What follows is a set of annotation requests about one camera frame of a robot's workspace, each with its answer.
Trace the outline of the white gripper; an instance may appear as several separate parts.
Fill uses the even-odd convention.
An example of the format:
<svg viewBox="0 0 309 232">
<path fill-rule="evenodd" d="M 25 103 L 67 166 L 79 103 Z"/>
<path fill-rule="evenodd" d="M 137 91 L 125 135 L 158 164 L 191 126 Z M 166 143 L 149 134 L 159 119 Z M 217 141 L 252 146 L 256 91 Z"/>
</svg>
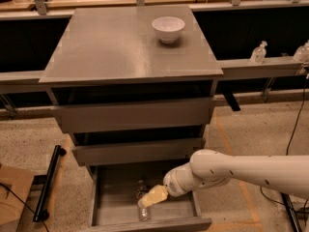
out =
<svg viewBox="0 0 309 232">
<path fill-rule="evenodd" d="M 206 182 L 197 177 L 189 163 L 170 170 L 163 178 L 163 186 L 156 185 L 138 200 L 141 209 L 167 199 L 168 193 L 173 197 L 179 197 L 195 189 L 203 189 Z"/>
</svg>

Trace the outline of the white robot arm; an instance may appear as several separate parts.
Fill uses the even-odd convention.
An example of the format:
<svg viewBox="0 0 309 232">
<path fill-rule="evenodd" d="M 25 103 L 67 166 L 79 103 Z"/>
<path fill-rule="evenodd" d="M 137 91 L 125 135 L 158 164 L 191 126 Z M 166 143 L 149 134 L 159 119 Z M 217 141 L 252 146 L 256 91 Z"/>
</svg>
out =
<svg viewBox="0 0 309 232">
<path fill-rule="evenodd" d="M 196 189 L 223 186 L 231 179 L 309 199 L 308 156 L 230 156 L 213 150 L 195 152 L 188 163 L 170 170 L 163 185 L 154 186 L 138 201 L 140 208 Z"/>
</svg>

